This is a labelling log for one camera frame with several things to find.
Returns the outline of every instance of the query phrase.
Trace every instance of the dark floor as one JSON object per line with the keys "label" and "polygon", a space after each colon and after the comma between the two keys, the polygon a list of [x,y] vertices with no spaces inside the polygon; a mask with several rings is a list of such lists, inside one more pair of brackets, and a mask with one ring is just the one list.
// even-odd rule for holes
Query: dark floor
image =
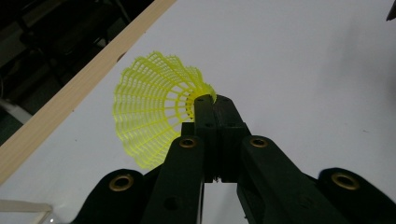
{"label": "dark floor", "polygon": [[[110,38],[116,36],[124,27],[124,23],[116,24],[110,30]],[[92,48],[87,55],[78,60],[73,70],[77,73],[101,49],[99,46]],[[64,83],[76,74],[63,72],[62,68],[59,69]],[[15,62],[11,63],[7,70],[6,73],[2,72],[0,76],[2,98],[19,105],[32,115],[62,88],[53,73],[43,63],[40,55],[33,51],[26,50],[15,59]],[[22,124],[19,121],[0,108],[0,146],[21,126]]]}

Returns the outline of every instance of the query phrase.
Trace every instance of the yellow shuttlecock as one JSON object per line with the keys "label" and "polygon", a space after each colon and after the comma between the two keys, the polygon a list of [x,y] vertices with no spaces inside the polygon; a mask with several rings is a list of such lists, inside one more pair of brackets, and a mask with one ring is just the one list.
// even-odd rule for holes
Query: yellow shuttlecock
{"label": "yellow shuttlecock", "polygon": [[144,169],[163,163],[182,122],[193,120],[195,98],[216,94],[201,72],[176,56],[138,57],[115,89],[113,116],[125,151]]}

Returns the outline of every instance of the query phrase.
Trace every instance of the white tabletop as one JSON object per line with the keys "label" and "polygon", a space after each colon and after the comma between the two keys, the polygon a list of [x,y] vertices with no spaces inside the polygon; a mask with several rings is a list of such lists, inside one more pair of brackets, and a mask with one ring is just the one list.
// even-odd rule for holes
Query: white tabletop
{"label": "white tabletop", "polygon": [[[0,187],[71,221],[111,171],[139,170],[111,115],[120,72],[154,50],[198,67],[253,134],[314,177],[342,167],[396,201],[396,21],[392,1],[178,1]],[[0,214],[4,223],[21,215]],[[205,186],[203,223],[244,223],[235,185]]]}

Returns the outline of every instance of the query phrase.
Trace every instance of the metal ring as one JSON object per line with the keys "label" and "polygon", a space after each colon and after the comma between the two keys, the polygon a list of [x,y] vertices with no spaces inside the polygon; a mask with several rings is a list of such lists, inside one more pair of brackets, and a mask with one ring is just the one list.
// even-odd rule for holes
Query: metal ring
{"label": "metal ring", "polygon": [[195,147],[197,142],[193,138],[183,138],[179,142],[181,147]]}
{"label": "metal ring", "polygon": [[353,176],[343,173],[332,174],[332,182],[343,189],[356,190],[361,187],[359,181]]}
{"label": "metal ring", "polygon": [[110,181],[108,187],[113,191],[125,191],[133,184],[134,178],[131,175],[117,175]]}
{"label": "metal ring", "polygon": [[268,142],[262,138],[252,138],[252,139],[250,139],[249,142],[254,147],[267,147],[268,146]]}

